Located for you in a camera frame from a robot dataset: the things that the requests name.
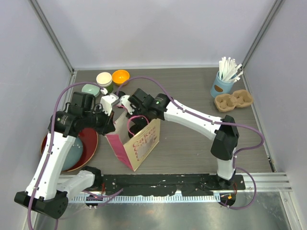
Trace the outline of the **kraft pink paper bag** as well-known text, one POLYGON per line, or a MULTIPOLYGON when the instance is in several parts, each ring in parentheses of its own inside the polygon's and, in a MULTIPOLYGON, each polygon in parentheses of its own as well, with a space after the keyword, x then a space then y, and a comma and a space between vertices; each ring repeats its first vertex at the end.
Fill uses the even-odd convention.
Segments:
POLYGON ((130 120, 126 115, 126 112, 120 115, 114 124, 116 130, 106 134, 106 139, 117 159, 136 171, 159 143, 161 122, 154 119, 136 131, 131 124, 136 122, 136 119, 130 120))

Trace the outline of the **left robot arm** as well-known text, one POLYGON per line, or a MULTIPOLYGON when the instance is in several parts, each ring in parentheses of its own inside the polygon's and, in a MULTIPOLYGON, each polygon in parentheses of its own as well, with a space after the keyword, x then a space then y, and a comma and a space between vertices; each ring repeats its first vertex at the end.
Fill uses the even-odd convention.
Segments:
POLYGON ((99 135, 115 131, 112 107, 119 98, 114 94, 103 96, 97 105, 93 105, 94 99, 89 93, 75 92, 64 111, 54 111, 38 168, 27 188, 16 193, 16 203, 28 211, 59 219, 70 199, 85 189, 97 191, 101 188, 101 171, 89 166, 58 185, 63 164, 81 131, 92 128, 99 135))

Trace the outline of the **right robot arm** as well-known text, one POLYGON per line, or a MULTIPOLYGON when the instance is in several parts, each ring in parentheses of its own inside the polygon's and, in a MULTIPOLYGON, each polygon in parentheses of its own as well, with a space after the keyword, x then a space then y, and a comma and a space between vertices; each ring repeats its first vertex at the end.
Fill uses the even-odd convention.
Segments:
POLYGON ((152 97, 141 89, 137 89, 131 96, 122 96, 120 102, 131 116, 142 115, 148 120, 160 119, 178 123, 212 140, 211 154, 217 159, 217 175, 216 185, 209 187, 228 189, 233 185, 236 173, 233 166, 234 152, 239 133, 235 126, 220 124, 223 121, 234 123, 233 117, 209 116, 190 109, 163 93, 152 97))

